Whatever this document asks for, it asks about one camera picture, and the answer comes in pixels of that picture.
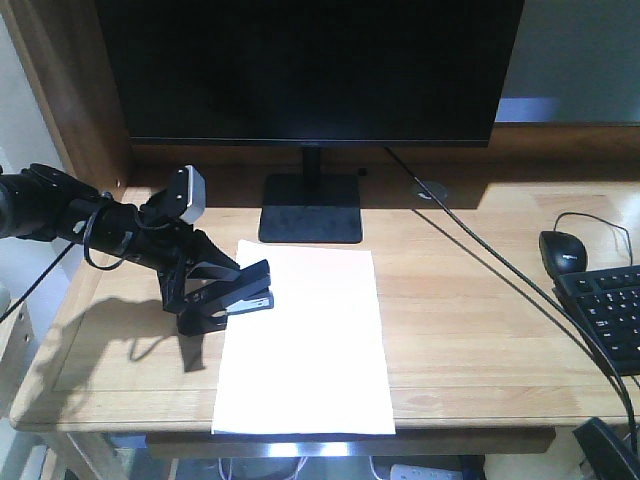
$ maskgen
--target black mouse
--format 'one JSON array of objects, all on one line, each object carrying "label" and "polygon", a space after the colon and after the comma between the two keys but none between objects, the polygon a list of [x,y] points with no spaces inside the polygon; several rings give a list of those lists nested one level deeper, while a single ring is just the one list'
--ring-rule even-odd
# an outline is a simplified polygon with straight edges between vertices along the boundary
[{"label": "black mouse", "polygon": [[587,269],[587,249],[579,238],[558,231],[540,232],[538,238],[542,263],[552,279],[558,275],[584,272]]}]

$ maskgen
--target wooden desk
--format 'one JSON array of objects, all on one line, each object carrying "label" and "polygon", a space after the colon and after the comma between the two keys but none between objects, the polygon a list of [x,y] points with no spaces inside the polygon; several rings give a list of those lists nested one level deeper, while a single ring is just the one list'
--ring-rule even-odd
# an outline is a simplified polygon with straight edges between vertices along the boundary
[{"label": "wooden desk", "polygon": [[[266,170],[205,171],[212,206],[197,226],[232,256],[238,240],[257,239],[254,203]],[[450,187],[452,205],[477,203],[456,212],[548,291],[538,233],[551,229],[558,213],[590,212],[626,225],[634,238],[640,234],[638,182],[625,180],[633,178],[631,167],[630,173],[614,170],[616,178],[603,173],[610,171],[604,164],[594,166],[590,178],[576,177],[571,165],[418,170]],[[143,177],[153,184],[151,170]],[[162,186],[164,172],[157,179]],[[411,210],[424,204],[415,203],[399,168],[372,166],[361,185],[365,240],[339,248],[373,252],[399,429],[439,438],[449,453],[531,452],[546,448],[545,432],[554,426],[591,416],[625,422],[621,402],[587,356],[500,276],[530,293],[527,288],[444,213]],[[125,201],[139,204],[149,192],[130,186]],[[628,261],[621,237],[604,225],[569,217],[560,228],[583,239],[591,269]],[[202,432],[210,429],[223,342],[224,332],[176,336],[153,271],[125,264],[103,273],[83,265],[18,393],[12,424],[35,431],[144,432],[160,455],[177,456],[175,445],[162,450],[163,439],[210,440]],[[640,392],[632,385],[637,403]]]}]

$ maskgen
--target white paper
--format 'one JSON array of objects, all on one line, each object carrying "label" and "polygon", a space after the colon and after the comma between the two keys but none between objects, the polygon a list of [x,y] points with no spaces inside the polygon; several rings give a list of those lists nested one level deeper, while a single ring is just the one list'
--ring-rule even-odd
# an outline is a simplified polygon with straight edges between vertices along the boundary
[{"label": "white paper", "polygon": [[371,252],[241,241],[271,310],[229,317],[211,430],[393,434]]}]

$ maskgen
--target monitor base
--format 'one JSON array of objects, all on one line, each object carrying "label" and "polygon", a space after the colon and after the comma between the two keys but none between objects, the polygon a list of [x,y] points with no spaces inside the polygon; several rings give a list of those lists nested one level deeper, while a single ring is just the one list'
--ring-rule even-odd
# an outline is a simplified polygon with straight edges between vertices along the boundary
[{"label": "monitor base", "polygon": [[258,238],[265,243],[359,243],[360,195],[355,175],[270,175],[265,185]]}]

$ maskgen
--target keyboard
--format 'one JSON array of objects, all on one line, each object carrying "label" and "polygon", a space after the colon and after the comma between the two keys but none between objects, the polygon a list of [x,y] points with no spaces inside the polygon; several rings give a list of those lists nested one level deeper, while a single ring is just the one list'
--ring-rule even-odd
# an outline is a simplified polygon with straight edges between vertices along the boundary
[{"label": "keyboard", "polygon": [[640,373],[640,265],[560,275],[554,292],[620,375]]}]

